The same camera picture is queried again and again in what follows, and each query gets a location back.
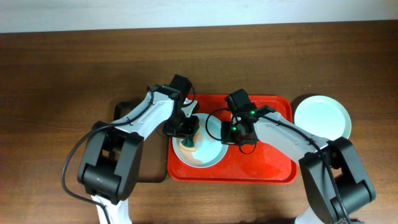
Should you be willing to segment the pale blue plate bottom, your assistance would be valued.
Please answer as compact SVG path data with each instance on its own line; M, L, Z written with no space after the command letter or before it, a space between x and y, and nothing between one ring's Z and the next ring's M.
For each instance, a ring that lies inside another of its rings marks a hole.
M323 138L346 139L351 135L352 122L346 108L333 98L315 95L298 104L294 113L296 126Z

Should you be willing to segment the pale blue plate top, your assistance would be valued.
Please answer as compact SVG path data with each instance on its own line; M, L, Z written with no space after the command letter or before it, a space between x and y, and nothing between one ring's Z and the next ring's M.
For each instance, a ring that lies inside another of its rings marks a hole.
M228 150L228 145L213 139L207 133L207 130L209 130L211 135L220 139L221 121L211 116L207 122L207 127L205 127L208 114L197 113L195 116L199 118L199 128L193 138L195 150L183 149L182 139L180 138L172 138L172 149L177 157L188 166L194 168L211 167L222 160Z

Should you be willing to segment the pale blue plate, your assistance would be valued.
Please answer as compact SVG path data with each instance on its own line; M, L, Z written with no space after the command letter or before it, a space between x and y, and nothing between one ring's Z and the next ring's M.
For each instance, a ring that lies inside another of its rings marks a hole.
M294 113L296 126L323 138L346 139L351 135L352 122L346 108L333 98L315 95L298 104Z
M211 116L207 122L207 127L205 127L208 114L197 113L195 116L199 118L199 128L193 138L195 150L183 149L182 139L180 138L172 138L172 149L177 157L188 166L194 168L211 167L222 160L228 150L228 145L213 139L207 133L207 130L209 130L211 135L220 139L221 121Z

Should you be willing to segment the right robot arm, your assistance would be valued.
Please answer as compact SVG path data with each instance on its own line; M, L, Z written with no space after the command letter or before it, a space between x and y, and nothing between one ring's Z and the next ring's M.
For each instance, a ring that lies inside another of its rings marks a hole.
M221 124L221 141L241 147L268 144L301 170L309 208L296 223L351 223L350 215L376 198L376 191L346 138L321 138L287 121L270 106L233 110Z

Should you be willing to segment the green and yellow sponge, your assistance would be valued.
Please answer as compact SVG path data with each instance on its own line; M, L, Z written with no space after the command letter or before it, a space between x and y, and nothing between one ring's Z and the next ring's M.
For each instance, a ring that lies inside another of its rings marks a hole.
M184 138L178 145L181 150L188 152L196 151L196 144L194 138Z

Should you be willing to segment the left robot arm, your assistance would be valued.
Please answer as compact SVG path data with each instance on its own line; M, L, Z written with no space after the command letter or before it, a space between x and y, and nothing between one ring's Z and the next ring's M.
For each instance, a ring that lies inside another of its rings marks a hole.
M96 205L101 223L130 223L128 198L139 177L144 141L160 125L164 134L193 146L198 118L185 108L194 109L196 101L186 101L194 88L190 82L155 85L145 99L122 118L107 124L98 121L75 145L86 143L77 179Z

